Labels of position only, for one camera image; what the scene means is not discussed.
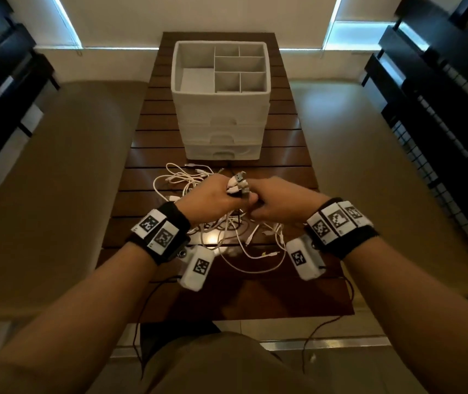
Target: black wristband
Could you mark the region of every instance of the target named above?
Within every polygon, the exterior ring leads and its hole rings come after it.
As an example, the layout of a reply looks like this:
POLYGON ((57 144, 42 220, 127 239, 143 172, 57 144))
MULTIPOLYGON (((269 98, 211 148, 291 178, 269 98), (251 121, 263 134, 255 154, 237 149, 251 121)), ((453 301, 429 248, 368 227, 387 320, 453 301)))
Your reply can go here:
POLYGON ((318 250, 331 253, 341 260, 363 242, 378 236, 378 232, 372 227, 367 217, 349 202, 342 202, 342 198, 332 198, 325 202, 309 218, 305 226, 305 231, 318 250), (335 203, 338 205, 332 207, 335 209, 332 212, 341 215, 342 222, 344 222, 340 227, 330 222, 327 215, 322 212, 335 203))
POLYGON ((190 242, 187 235, 189 229, 190 222, 185 215, 173 202, 166 202, 132 228, 127 242, 141 247, 160 265, 177 257, 179 251, 190 242))

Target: brown wooden table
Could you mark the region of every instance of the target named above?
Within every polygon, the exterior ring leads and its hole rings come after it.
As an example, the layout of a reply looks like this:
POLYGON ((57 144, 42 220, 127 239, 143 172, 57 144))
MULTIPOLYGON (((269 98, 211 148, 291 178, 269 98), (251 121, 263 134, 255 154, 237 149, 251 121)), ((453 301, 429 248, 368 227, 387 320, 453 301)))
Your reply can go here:
MULTIPOLYGON (((170 74, 172 54, 179 40, 232 40, 265 41, 271 65, 271 105, 259 160, 249 161, 200 161, 216 167, 231 166, 243 169, 250 178, 280 176, 296 184, 317 189, 309 151, 301 130, 300 121, 290 91, 276 37, 273 33, 188 33, 165 32, 163 34, 143 110, 135 138, 130 148, 117 192, 112 217, 108 222, 99 264, 105 262, 124 243, 130 228, 160 205, 162 199, 153 191, 153 179, 165 174, 168 162, 184 165, 189 162, 179 134, 176 109, 172 101, 170 74)), ((222 172, 232 175, 231 170, 222 172)), ((181 185, 168 185, 158 181, 158 189, 166 196, 181 194, 181 185)), ((246 239, 255 225, 244 222, 240 236, 246 239)), ((260 255, 279 250, 274 236, 265 236, 259 230, 253 237, 248 251, 260 255)), ((284 227, 285 241, 303 234, 303 226, 284 227)), ((235 237, 226 239, 226 257, 246 271, 261 271, 279 263, 278 256, 263 259, 246 257, 235 237)), ((199 292, 184 290, 178 284, 165 284, 152 296, 141 318, 144 322, 165 319, 260 319, 306 316, 333 316, 353 314, 346 283, 334 279, 342 275, 339 261, 324 256, 327 271, 316 280, 301 280, 286 256, 283 264, 270 273, 245 274, 234 270, 217 257, 212 265, 203 289, 199 292)), ((180 261, 175 259, 162 265, 154 278, 161 280, 177 275, 180 261)), ((148 285, 147 296, 154 288, 148 285)))

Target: white storage box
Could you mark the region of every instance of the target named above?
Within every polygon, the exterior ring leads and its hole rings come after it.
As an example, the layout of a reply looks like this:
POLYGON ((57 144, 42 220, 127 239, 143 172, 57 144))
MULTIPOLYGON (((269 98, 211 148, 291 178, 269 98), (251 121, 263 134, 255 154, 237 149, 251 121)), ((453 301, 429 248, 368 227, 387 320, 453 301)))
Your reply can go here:
POLYGON ((188 145, 187 158, 191 160, 256 160, 260 158, 259 145, 188 145))
MULTIPOLYGON (((271 90, 264 42, 178 41, 171 89, 188 158, 190 144, 261 147, 271 90)), ((259 157, 259 150, 249 153, 259 157)))

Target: white plastic drawer organizer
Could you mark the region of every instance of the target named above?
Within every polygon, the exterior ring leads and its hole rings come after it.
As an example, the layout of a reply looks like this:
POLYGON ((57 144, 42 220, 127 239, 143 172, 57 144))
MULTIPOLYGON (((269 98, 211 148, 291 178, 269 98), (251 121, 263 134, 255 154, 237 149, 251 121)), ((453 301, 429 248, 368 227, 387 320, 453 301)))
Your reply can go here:
POLYGON ((178 41, 171 88, 187 158, 260 157, 271 88, 264 42, 178 41))

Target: person's left hand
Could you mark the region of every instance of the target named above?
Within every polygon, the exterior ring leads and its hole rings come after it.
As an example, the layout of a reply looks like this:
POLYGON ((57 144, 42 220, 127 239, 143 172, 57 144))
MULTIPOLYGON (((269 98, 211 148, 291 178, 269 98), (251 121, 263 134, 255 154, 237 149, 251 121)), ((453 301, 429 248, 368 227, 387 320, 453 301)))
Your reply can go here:
POLYGON ((238 208, 246 211, 257 202, 257 194, 252 192, 245 199, 227 195, 228 181, 222 174, 213 174, 176 202, 192 227, 214 222, 238 208))

